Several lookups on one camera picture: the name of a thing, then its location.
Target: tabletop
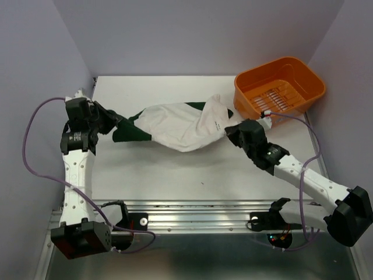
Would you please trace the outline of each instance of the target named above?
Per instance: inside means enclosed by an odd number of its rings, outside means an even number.
[[[130,117],[152,105],[203,102],[215,94],[242,120],[233,106],[234,76],[100,76],[93,99]],[[301,162],[315,155],[308,128],[298,121],[286,121],[266,134],[268,141]],[[181,153],[155,142],[114,143],[111,135],[100,135],[96,148],[95,200],[258,201],[299,196],[289,183],[259,170],[226,137]],[[310,168],[320,172],[316,161]]]

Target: purple cable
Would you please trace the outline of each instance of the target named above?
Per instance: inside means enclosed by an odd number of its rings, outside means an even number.
[[[303,167],[302,167],[302,172],[301,172],[301,178],[300,178],[300,185],[299,185],[299,206],[300,206],[300,214],[301,214],[301,222],[302,222],[302,230],[303,230],[303,235],[305,237],[306,240],[308,241],[313,241],[314,238],[312,238],[312,233],[313,233],[313,229],[311,229],[311,234],[310,234],[310,237],[307,236],[307,230],[305,228],[305,218],[304,218],[304,210],[303,210],[303,189],[304,189],[304,172],[305,172],[305,168],[307,167],[307,165],[319,158],[321,156],[321,146],[320,146],[320,141],[319,141],[319,138],[317,137],[315,131],[313,130],[313,128],[307,124],[304,120],[301,120],[300,118],[297,118],[297,117],[293,117],[293,116],[290,116],[290,115],[287,115],[287,114],[282,114],[282,113],[275,113],[275,112],[270,112],[271,115],[276,115],[276,116],[281,116],[281,117],[286,117],[286,118],[292,118],[294,120],[297,120],[297,121],[300,121],[301,123],[305,124],[308,129],[313,133],[313,135],[315,136],[316,138],[316,141],[317,141],[317,145],[318,145],[318,151],[316,153],[315,156],[311,157],[310,159],[306,160],[306,162],[303,164]]]
[[[26,167],[26,169],[33,175],[37,176],[37,177],[41,177],[41,178],[46,178],[46,179],[49,179],[49,180],[52,180],[52,181],[55,181],[57,183],[60,183],[60,184],[63,184],[65,186],[68,186],[69,188],[71,188],[72,190],[76,191],[81,197],[84,198],[85,201],[87,201],[92,207],[93,209],[95,209],[102,217],[103,219],[105,220],[105,223],[112,227],[113,229],[116,229],[116,230],[120,230],[120,231],[123,231],[123,232],[129,232],[129,233],[147,233],[147,234],[151,234],[153,236],[153,239],[145,246],[141,247],[141,248],[138,248],[134,251],[130,251],[130,252],[127,252],[127,251],[119,251],[115,248],[113,248],[113,251],[116,251],[118,253],[121,253],[121,254],[132,254],[132,253],[137,253],[138,251],[141,251],[147,247],[149,247],[151,244],[153,244],[153,242],[155,241],[156,239],[156,234],[154,232],[151,232],[151,231],[148,231],[148,230],[133,230],[133,229],[125,229],[125,228],[121,228],[119,226],[115,226],[113,225],[109,220],[108,218],[106,217],[105,213],[100,209],[100,207],[98,207],[97,204],[95,204],[88,196],[86,196],[85,193],[83,193],[82,191],[80,191],[80,189],[76,188],[74,185],[70,184],[69,182],[66,182],[65,180],[62,180],[62,179],[59,179],[57,177],[54,177],[54,176],[49,176],[49,175],[42,175],[42,174],[39,174],[37,173],[35,170],[33,170],[31,168],[31,166],[28,164],[27,162],[27,159],[26,159],[26,142],[27,142],[27,137],[29,136],[29,132],[30,132],[30,127],[34,121],[34,118],[37,114],[37,112],[39,111],[40,108],[42,108],[43,105],[47,104],[48,102],[50,101],[53,101],[53,100],[63,100],[65,101],[65,99],[63,97],[53,97],[53,98],[50,98],[44,102],[42,102],[39,106],[36,107],[34,113],[32,114],[31,118],[30,118],[30,121],[29,121],[29,124],[27,125],[26,127],[26,132],[24,133],[24,137],[23,137],[23,143],[22,143],[22,160],[23,160],[23,164],[24,166]]]

